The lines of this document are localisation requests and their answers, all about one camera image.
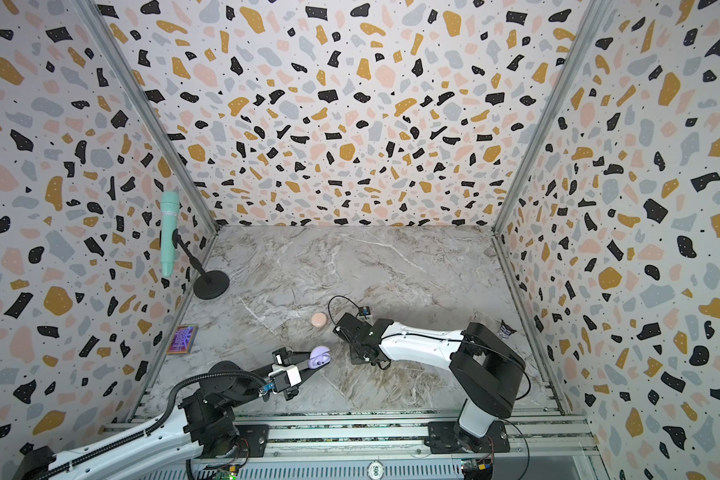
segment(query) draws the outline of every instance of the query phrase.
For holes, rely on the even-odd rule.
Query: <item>round black stand base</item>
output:
[[[220,270],[206,272],[204,276],[195,280],[192,291],[195,296],[201,300],[210,300],[216,298],[230,286],[230,278]]]

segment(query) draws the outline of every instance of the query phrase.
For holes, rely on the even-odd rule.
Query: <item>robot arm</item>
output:
[[[386,370],[392,360],[411,360],[450,370],[469,397],[454,433],[472,452],[486,443],[496,418],[512,413],[525,362],[480,323],[471,322],[466,330],[423,330],[387,319],[371,325],[345,313],[334,333],[349,343],[354,364]]]

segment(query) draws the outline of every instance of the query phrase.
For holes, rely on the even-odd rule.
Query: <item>black cable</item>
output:
[[[220,376],[237,376],[244,379],[250,379],[257,381],[261,386],[264,386],[267,384],[267,382],[258,376],[255,373],[246,372],[243,370],[223,370],[220,372],[209,372],[209,373],[201,373],[199,375],[191,376],[188,379],[183,379],[181,382],[178,382],[174,385],[173,389],[171,389],[170,393],[168,394],[168,404],[166,405],[166,410],[163,413],[163,416],[158,418],[157,421],[149,426],[148,428],[145,428],[144,430],[139,430],[136,433],[133,433],[131,435],[128,435],[127,437],[123,437],[120,440],[115,440],[114,442],[105,445],[103,447],[97,448],[95,450],[91,450],[90,452],[86,453],[83,456],[79,456],[77,458],[74,458],[72,461],[63,464],[62,466],[57,466],[56,468],[53,468],[51,470],[48,470],[47,472],[43,472],[39,474],[37,477],[34,477],[32,480],[47,480],[50,477],[53,477],[55,475],[59,475],[61,473],[66,473],[72,470],[73,467],[80,465],[81,463],[85,463],[88,460],[91,460],[92,458],[96,458],[99,455],[105,454],[111,450],[116,449],[117,447],[121,447],[127,443],[132,442],[133,440],[137,440],[138,438],[142,438],[144,436],[148,436],[155,430],[157,430],[159,427],[163,425],[163,423],[166,422],[168,417],[171,416],[171,413],[173,413],[173,406],[176,404],[176,395],[179,393],[179,390],[183,389],[184,387],[191,385],[193,383],[197,383],[200,380],[204,379],[213,379]]]
[[[352,300],[350,300],[349,298],[347,298],[347,297],[344,296],[344,295],[334,295],[334,296],[332,296],[331,299],[328,301],[328,316],[331,318],[331,322],[333,322],[334,325],[336,325],[336,321],[333,319],[333,315],[331,314],[331,302],[333,302],[334,299],[337,299],[337,298],[343,298],[343,299],[346,300],[347,302],[350,302],[350,303],[353,304],[353,305],[355,306],[355,308],[358,310],[358,313],[360,313],[360,307],[358,306],[357,303],[353,302]]]
[[[526,452],[527,457],[525,459],[525,468],[523,468],[523,473],[521,473],[520,476],[518,477],[518,480],[520,480],[522,477],[525,476],[525,473],[528,471],[528,465],[530,465],[530,448],[528,448],[528,440],[525,438],[525,435],[523,435],[523,433],[520,431],[518,426],[516,426],[514,423],[512,423],[511,420],[507,420],[506,418],[500,418],[499,420],[512,425],[512,427],[515,427],[518,430],[518,433],[520,434],[520,436],[523,437],[523,442],[525,442],[525,452]]]

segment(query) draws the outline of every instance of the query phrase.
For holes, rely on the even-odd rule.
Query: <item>pink round object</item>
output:
[[[312,319],[310,320],[310,322],[312,322],[313,326],[320,328],[321,326],[325,326],[325,324],[328,323],[328,318],[326,317],[325,313],[317,312],[315,315],[312,315]]]

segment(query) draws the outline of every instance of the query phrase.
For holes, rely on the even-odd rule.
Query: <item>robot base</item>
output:
[[[468,447],[474,453],[490,453],[490,438],[494,444],[494,453],[509,451],[507,431],[501,420],[491,423],[482,438],[474,438],[463,432],[457,436],[456,428],[457,422],[430,422],[427,424],[429,436],[424,444],[432,453],[456,453],[461,452],[463,447]]]

